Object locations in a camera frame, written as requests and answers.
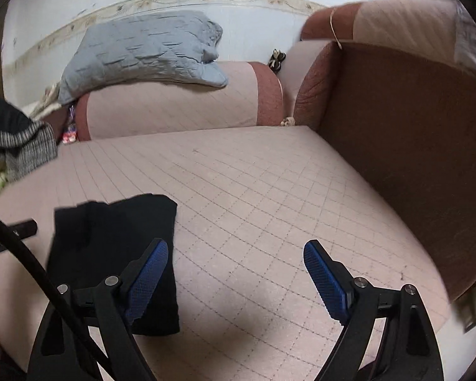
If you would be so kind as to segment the cream folded cloth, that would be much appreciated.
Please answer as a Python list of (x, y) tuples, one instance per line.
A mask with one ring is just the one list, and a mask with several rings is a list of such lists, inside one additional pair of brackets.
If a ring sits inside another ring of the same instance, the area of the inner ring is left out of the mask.
[(62, 107), (62, 105), (58, 102), (59, 90), (59, 82), (52, 84), (45, 89), (40, 100), (32, 102), (21, 108), (22, 112), (31, 120), (42, 120), (42, 118)]

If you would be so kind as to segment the small dark toy figure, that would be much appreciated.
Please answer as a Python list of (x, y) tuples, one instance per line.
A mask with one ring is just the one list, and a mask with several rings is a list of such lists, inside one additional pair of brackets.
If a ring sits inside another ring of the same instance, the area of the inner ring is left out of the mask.
[(281, 70), (282, 63), (285, 59), (286, 54), (284, 52), (274, 49), (267, 65), (273, 73), (277, 74)]

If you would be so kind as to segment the red blue snack packet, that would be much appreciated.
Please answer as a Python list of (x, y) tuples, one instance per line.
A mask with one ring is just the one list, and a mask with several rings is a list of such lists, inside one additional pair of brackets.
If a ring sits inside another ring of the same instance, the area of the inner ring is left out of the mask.
[(77, 127), (75, 123), (75, 106), (68, 109), (68, 119), (62, 135), (63, 144), (72, 144), (77, 141)]

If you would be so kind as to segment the grey quilted blanket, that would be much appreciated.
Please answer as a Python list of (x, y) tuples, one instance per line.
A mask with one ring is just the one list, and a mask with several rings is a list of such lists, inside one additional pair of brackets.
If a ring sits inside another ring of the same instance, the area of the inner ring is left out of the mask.
[(200, 11), (126, 17), (87, 29), (63, 71), (58, 102), (114, 84), (156, 81), (221, 89), (228, 77), (216, 63), (223, 30)]

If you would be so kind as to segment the pink sofa back cushion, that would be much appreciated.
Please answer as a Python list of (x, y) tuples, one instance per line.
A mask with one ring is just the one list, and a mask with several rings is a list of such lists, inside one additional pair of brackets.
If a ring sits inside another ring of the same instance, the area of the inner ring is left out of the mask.
[(222, 89), (142, 82), (84, 95), (75, 107), (79, 140), (281, 124), (282, 86), (268, 66), (238, 61), (219, 66), (228, 77)]

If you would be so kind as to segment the black garment on pile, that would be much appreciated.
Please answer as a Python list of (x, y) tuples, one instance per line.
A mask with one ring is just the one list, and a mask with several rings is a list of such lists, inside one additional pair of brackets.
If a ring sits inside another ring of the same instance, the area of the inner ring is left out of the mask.
[(0, 97), (0, 131), (17, 134), (33, 125), (33, 121), (18, 108)]

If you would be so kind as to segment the grey striped knit garment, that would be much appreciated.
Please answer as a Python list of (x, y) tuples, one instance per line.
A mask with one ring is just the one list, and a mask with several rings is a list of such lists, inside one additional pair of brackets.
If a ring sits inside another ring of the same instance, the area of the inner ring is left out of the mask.
[(57, 158), (52, 127), (34, 121), (17, 133), (0, 129), (0, 170), (10, 182), (16, 182), (40, 166)]

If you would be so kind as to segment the black pants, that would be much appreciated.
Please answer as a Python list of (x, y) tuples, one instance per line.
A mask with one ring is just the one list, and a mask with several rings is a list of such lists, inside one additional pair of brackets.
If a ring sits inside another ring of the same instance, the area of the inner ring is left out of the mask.
[(94, 287), (122, 273), (156, 238), (173, 252), (176, 213), (177, 203), (160, 194), (55, 209), (48, 276), (73, 290)]

